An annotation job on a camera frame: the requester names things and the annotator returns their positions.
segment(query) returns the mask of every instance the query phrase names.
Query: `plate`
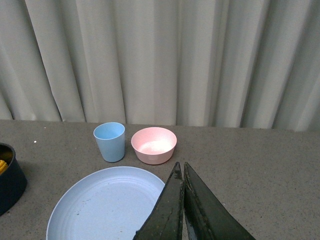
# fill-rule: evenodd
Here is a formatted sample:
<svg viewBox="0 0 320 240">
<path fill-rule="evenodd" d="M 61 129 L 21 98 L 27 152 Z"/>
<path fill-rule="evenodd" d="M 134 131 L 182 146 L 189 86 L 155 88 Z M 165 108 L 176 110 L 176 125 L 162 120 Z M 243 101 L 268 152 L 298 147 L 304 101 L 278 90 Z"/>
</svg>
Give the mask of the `plate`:
<svg viewBox="0 0 320 240">
<path fill-rule="evenodd" d="M 132 240 L 164 186 L 141 168 L 117 166 L 94 172 L 59 200 L 46 240 Z"/>
</svg>

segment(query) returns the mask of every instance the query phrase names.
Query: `table surface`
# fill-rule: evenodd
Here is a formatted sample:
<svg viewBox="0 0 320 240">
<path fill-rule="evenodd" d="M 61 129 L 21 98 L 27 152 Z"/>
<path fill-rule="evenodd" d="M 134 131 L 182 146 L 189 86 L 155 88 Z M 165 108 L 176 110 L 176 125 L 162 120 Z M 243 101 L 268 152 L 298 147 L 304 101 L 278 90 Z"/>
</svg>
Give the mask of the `table surface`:
<svg viewBox="0 0 320 240">
<path fill-rule="evenodd" d="M 98 125 L 0 120 L 0 142 L 13 146 L 28 180 L 20 200 L 0 216 L 0 239 L 45 240 L 59 199 L 91 173 L 133 166 L 166 182 L 175 162 L 188 162 L 257 240 L 320 239 L 319 132 L 165 126 L 177 136 L 173 156 L 147 165 L 130 140 L 149 126 L 126 124 L 125 156 L 108 163 L 93 136 Z"/>
</svg>

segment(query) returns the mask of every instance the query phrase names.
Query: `plastic cup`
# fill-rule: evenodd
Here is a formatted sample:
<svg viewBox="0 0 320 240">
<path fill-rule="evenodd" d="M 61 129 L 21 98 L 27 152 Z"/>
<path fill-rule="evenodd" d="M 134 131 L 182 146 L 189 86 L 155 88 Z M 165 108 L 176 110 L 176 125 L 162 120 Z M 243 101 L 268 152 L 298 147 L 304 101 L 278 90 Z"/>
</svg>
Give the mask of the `plastic cup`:
<svg viewBox="0 0 320 240">
<path fill-rule="evenodd" d="M 107 122 L 94 129 L 93 135 L 105 161 L 115 163 L 124 157 L 125 130 L 118 122 Z"/>
</svg>

